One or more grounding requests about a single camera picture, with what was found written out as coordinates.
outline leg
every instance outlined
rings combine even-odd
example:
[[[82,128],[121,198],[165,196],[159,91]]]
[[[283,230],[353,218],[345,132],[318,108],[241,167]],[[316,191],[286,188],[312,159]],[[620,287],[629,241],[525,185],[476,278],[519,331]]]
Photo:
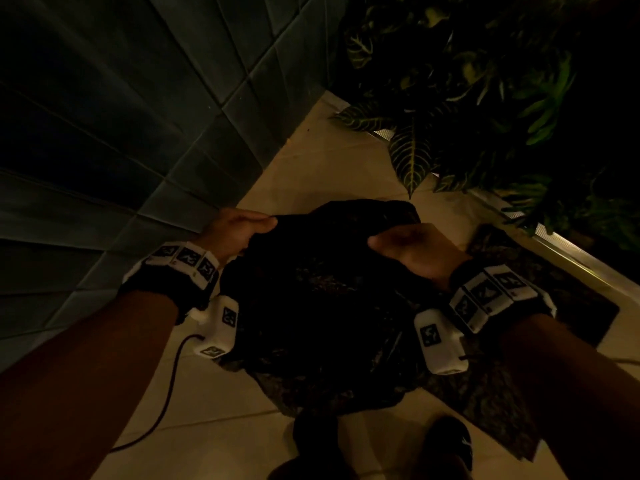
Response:
[[[427,432],[411,480],[472,480],[473,451],[467,427],[452,416]]]
[[[336,417],[297,417],[293,441],[299,456],[272,471],[268,480],[357,480],[338,447]]]

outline wristband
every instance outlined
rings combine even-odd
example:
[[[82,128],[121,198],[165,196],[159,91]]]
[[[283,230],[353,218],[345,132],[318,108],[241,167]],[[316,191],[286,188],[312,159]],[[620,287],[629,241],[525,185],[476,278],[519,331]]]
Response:
[[[118,294],[163,294],[178,307],[176,325],[192,308],[205,310],[218,281],[218,259],[192,242],[165,242],[124,275]]]
[[[487,326],[483,334],[497,337],[533,314],[556,316],[548,293],[505,265],[485,266],[469,260],[452,273],[449,282],[456,290],[449,306],[465,333],[478,333]]]

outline forearm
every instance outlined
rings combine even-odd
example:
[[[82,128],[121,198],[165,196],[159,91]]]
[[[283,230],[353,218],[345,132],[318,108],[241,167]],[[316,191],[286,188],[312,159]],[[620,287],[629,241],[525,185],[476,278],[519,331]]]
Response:
[[[169,298],[131,292],[5,371],[3,475],[90,478],[140,402],[177,315]]]
[[[546,315],[516,323],[501,344],[536,425],[571,480],[635,471],[639,382]]]

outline hand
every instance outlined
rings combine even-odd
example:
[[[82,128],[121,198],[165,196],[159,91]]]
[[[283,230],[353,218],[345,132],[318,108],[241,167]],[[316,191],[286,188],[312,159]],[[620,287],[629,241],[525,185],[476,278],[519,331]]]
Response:
[[[192,243],[213,253],[220,266],[249,245],[253,234],[269,232],[278,224],[275,217],[242,209],[221,209],[218,217]]]
[[[374,251],[430,279],[437,288],[449,290],[449,277],[471,256],[459,250],[433,224],[396,226],[367,241]]]

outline tiled floor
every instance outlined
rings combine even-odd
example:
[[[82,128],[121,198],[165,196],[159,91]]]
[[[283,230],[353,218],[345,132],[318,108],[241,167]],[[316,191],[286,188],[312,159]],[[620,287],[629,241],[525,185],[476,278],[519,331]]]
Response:
[[[331,95],[319,101],[239,207],[270,214],[308,212],[329,200],[406,199],[396,181],[384,142],[352,133],[327,118]],[[463,194],[434,194],[429,179],[412,198],[423,221],[433,222],[461,248],[482,222],[499,222],[491,211]],[[640,359],[638,306],[575,266],[560,261],[537,242],[510,230],[524,246],[553,260],[621,306],[600,347],[609,356]],[[164,357],[120,443],[132,440],[155,420],[164,401],[173,355],[195,322],[176,328]],[[637,368],[629,372],[640,378]],[[342,450],[368,480],[402,480],[420,448],[425,427],[452,411],[423,390],[407,394],[393,408],[341,419]],[[178,368],[172,403],[159,430],[139,445],[110,455],[94,480],[259,480],[294,455],[292,420],[276,411],[244,372],[222,371],[194,356],[187,346]],[[476,480],[555,480],[564,475],[546,446],[533,463],[519,462],[469,425]]]

